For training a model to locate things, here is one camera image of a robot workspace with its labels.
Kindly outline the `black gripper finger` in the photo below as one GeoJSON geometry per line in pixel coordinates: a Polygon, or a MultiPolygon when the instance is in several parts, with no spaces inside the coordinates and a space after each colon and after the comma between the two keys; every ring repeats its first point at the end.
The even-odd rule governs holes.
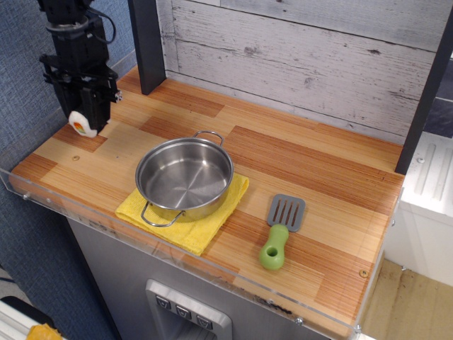
{"type": "Polygon", "coordinates": [[[110,120],[110,101],[101,92],[89,88],[82,88],[80,94],[81,113],[88,123],[85,131],[87,134],[98,134],[110,120]]]}
{"type": "Polygon", "coordinates": [[[69,116],[73,111],[83,114],[81,89],[78,86],[54,83],[53,87],[62,111],[67,119],[69,119],[69,116]]]}

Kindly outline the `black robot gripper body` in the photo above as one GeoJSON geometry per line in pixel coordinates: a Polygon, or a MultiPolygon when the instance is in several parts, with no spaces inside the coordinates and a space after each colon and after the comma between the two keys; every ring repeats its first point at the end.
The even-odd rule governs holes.
{"type": "Polygon", "coordinates": [[[107,66],[108,44],[100,17],[83,17],[67,24],[47,23],[55,46],[54,55],[42,55],[45,81],[71,84],[101,92],[106,99],[122,99],[117,89],[117,74],[107,66]]]}

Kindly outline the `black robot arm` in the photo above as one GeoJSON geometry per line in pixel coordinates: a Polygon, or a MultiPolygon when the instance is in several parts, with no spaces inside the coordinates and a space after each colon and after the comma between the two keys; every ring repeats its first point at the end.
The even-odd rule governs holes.
{"type": "Polygon", "coordinates": [[[116,27],[90,1],[39,1],[46,14],[54,55],[42,55],[44,80],[51,84],[69,124],[94,138],[110,122],[110,104],[122,99],[118,75],[108,65],[116,27]]]}

